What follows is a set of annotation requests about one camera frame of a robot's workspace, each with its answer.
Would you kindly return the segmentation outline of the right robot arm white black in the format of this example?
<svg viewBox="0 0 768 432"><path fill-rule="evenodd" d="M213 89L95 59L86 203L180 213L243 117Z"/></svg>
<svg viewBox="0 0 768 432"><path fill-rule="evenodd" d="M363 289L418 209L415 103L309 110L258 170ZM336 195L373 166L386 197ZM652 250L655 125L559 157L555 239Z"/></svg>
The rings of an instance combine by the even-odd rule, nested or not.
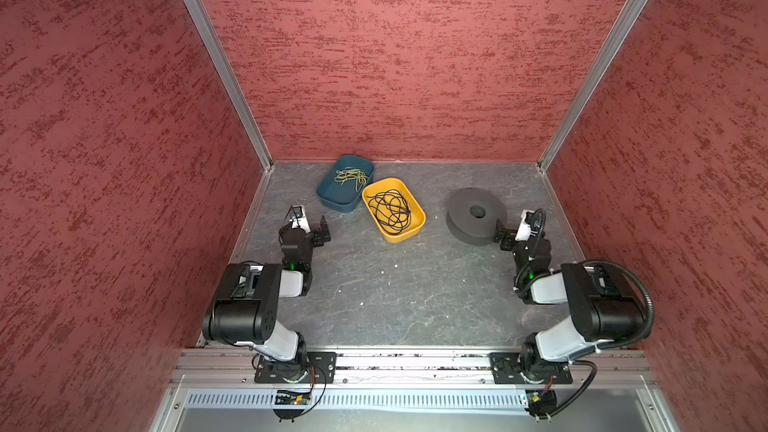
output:
<svg viewBox="0 0 768 432"><path fill-rule="evenodd" d="M577 360L644 340L655 320L648 288L619 264L592 259L552 269L545 225L542 209L525 210L515 230L498 220L494 241L513 254L516 296L528 305L565 304L568 316L530 334L518 352L491 353L497 384L570 384Z"/></svg>

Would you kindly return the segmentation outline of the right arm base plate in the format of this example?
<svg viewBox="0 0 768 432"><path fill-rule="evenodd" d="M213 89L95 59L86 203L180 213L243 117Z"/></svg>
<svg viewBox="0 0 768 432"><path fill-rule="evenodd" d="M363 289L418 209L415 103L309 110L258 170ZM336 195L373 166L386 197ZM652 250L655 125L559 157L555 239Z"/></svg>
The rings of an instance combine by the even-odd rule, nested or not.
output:
<svg viewBox="0 0 768 432"><path fill-rule="evenodd" d="M546 386L573 383L567 363L549 362L533 353L495 352L489 355L489 361L497 385Z"/></svg>

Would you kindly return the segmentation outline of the grey cable spool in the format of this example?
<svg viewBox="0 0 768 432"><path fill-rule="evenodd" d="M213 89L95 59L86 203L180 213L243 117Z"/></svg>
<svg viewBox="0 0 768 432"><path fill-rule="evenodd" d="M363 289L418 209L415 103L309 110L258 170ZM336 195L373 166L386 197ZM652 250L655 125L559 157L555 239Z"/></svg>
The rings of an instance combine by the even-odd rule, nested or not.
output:
<svg viewBox="0 0 768 432"><path fill-rule="evenodd" d="M448 198L446 225L453 237L472 246L494 242L498 221L508 219L505 205L491 192L480 188L463 188Z"/></svg>

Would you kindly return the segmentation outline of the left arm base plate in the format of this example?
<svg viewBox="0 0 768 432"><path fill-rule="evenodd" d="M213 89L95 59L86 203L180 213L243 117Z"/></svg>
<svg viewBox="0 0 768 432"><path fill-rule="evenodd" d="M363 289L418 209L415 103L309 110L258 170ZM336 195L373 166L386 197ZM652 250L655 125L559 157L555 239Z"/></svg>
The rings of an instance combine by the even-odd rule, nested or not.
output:
<svg viewBox="0 0 768 432"><path fill-rule="evenodd" d="M292 361L277 361L258 356L253 382L256 384L300 384L312 385L332 383L336 369L337 354L334 352L310 351Z"/></svg>

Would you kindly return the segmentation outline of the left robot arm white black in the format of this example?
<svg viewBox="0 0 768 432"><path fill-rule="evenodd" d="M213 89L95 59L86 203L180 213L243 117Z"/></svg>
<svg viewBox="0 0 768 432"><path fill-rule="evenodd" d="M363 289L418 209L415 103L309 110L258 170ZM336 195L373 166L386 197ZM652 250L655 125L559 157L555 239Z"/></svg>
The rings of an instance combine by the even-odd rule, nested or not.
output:
<svg viewBox="0 0 768 432"><path fill-rule="evenodd" d="M292 206L278 231L280 262L244 261L225 268L202 320L202 335L207 342L253 351L256 383L333 382L336 354L309 351L301 333L278 321L282 299L310 291L313 252L330 241L324 217L311 224L303 206Z"/></svg>

